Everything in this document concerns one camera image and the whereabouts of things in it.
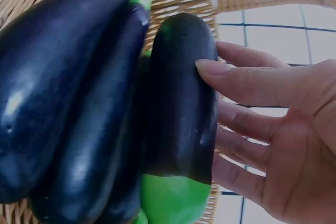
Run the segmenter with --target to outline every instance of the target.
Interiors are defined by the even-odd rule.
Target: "dark grout line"
[[[305,17],[305,15],[304,15],[304,11],[303,11],[302,5],[300,5],[300,12],[301,12],[301,17],[302,17],[303,25],[304,25],[304,27],[307,27],[306,17]],[[306,41],[307,41],[307,47],[308,47],[309,64],[312,64],[313,59],[312,59],[312,55],[311,55],[311,47],[310,47],[310,39],[309,39],[309,33],[308,33],[308,30],[305,29],[304,33],[306,34]]]
[[[330,33],[336,33],[333,29],[323,29],[323,28],[313,28],[305,26],[284,26],[284,25],[270,25],[270,24],[244,24],[244,23],[220,23],[221,26],[243,26],[243,27],[272,27],[272,28],[290,28],[290,29],[301,29],[301,30],[312,30],[312,31],[328,31]]]
[[[223,191],[222,195],[227,195],[227,196],[240,196],[237,193],[234,193],[233,191]]]

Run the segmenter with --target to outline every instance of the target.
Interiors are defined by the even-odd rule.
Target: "dark purple eggplant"
[[[128,224],[140,210],[140,182],[144,154],[145,95],[150,58],[140,58],[132,98],[121,132],[122,150],[109,202],[95,224]]]
[[[122,122],[149,13],[131,2],[109,24],[93,54],[48,172],[31,193],[41,223],[94,223],[106,206],[120,162]]]
[[[218,95],[199,76],[198,59],[218,59],[206,23],[187,13],[167,18],[148,72],[141,206],[149,223],[195,223],[207,205]]]
[[[129,0],[44,0],[0,32],[0,203],[45,172],[88,60]]]

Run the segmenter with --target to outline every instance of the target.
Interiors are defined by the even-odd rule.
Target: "tile grout line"
[[[242,11],[242,20],[243,20],[243,33],[244,33],[244,46],[248,47],[248,41],[247,41],[247,31],[245,26],[245,10]],[[243,224],[244,220],[244,206],[245,206],[245,197],[241,198],[241,207],[240,207],[240,217],[239,217],[239,224]]]
[[[302,30],[312,30],[312,31],[327,31],[330,33],[336,33],[334,29],[324,29],[324,28],[314,28],[307,26],[284,26],[284,25],[271,25],[271,24],[244,24],[244,23],[220,23],[221,26],[243,26],[243,27],[271,27],[271,28],[289,28],[289,29],[302,29]]]
[[[299,7],[300,7],[300,11],[301,11],[301,17],[302,17],[303,25],[304,25],[304,27],[307,27],[306,17],[305,17],[305,15],[304,15],[304,10],[303,10],[303,8],[302,8],[302,5],[299,5]],[[306,34],[306,40],[307,40],[309,64],[312,64],[313,60],[312,60],[312,55],[311,55],[311,47],[310,47],[309,33],[308,33],[308,30],[307,30],[307,29],[305,29],[304,32],[305,32],[305,34]]]

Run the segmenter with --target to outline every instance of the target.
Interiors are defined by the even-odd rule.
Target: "human hand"
[[[221,101],[216,148],[266,177],[214,156],[213,180],[288,223],[336,223],[336,60],[289,67],[277,58],[219,42],[237,66],[198,61],[205,82],[238,103],[289,107],[282,118]],[[267,143],[255,144],[245,137]]]

